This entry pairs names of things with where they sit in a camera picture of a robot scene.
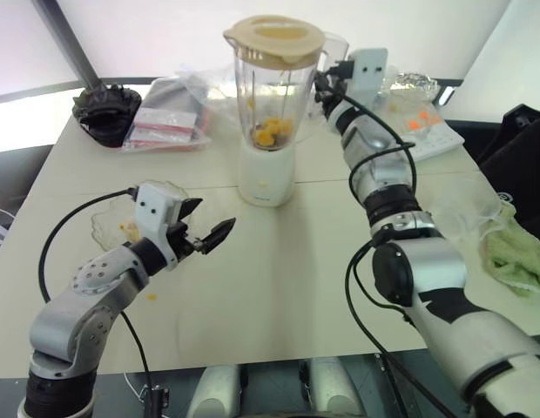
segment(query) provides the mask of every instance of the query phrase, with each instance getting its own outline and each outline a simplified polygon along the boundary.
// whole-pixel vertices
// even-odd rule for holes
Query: plastic container
[[[446,183],[444,192],[433,201],[430,211],[439,231],[449,239],[461,239],[478,230],[489,220],[496,223],[482,231],[487,233],[503,229],[499,218],[502,203],[498,195],[483,182],[476,179],[456,179]]]

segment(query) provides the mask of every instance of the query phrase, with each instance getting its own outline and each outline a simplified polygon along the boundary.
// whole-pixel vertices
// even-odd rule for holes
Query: white wall
[[[231,62],[222,31],[241,18],[282,14],[387,47],[389,62],[464,78],[509,0],[59,0],[100,77],[171,74]]]
[[[521,103],[540,110],[540,0],[510,2],[442,115],[500,122]]]
[[[76,79],[31,0],[0,0],[0,95]]]

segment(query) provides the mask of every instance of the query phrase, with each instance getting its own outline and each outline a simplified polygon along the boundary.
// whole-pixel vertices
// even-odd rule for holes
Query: cloth
[[[516,208],[503,202],[499,221],[502,230],[488,233],[484,239],[484,257],[489,273],[520,296],[540,292],[540,241],[514,219]],[[494,221],[483,226],[490,228]]]

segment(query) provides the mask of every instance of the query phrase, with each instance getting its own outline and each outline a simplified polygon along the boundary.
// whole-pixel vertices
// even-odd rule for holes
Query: white table
[[[220,127],[213,136],[201,152],[122,154],[96,145],[69,122],[0,251],[0,377],[27,374],[28,332],[43,306],[37,260],[51,228],[75,206],[144,179],[171,180],[205,200],[192,220],[199,235],[221,219],[238,219],[217,250],[161,272],[127,309],[152,369],[375,351],[353,322],[343,293],[346,264],[369,232],[364,211],[348,191],[339,139],[320,129],[297,145],[294,196],[273,209],[250,206],[239,197],[237,132]],[[425,209],[450,180],[471,177],[485,190],[490,187],[463,148],[417,168],[417,196]],[[107,207],[81,213],[54,241],[46,266],[52,295],[67,286],[77,266],[101,252],[91,239],[90,216]],[[471,301],[540,334],[540,297],[520,299],[490,278],[482,268],[477,235],[456,246],[468,264]],[[360,272],[377,295],[370,258]],[[424,347],[399,315],[378,310],[357,292],[354,303],[389,349]],[[118,320],[99,371],[140,369],[138,350]]]

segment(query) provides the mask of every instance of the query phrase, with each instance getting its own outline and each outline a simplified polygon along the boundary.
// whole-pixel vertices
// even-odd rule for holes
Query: orange item
[[[262,126],[267,128],[269,125],[277,125],[280,122],[278,118],[266,118],[262,123]]]
[[[264,130],[270,135],[275,135],[276,133],[280,132],[280,126],[278,124],[270,124]]]
[[[256,131],[254,140],[260,146],[272,146],[274,142],[273,136],[269,132],[261,130]]]
[[[294,123],[291,119],[284,119],[280,121],[280,133],[284,135],[289,135],[294,131]]]
[[[416,129],[420,129],[420,128],[421,128],[421,125],[419,125],[419,122],[417,122],[416,120],[409,121],[409,129],[411,129],[412,131]]]

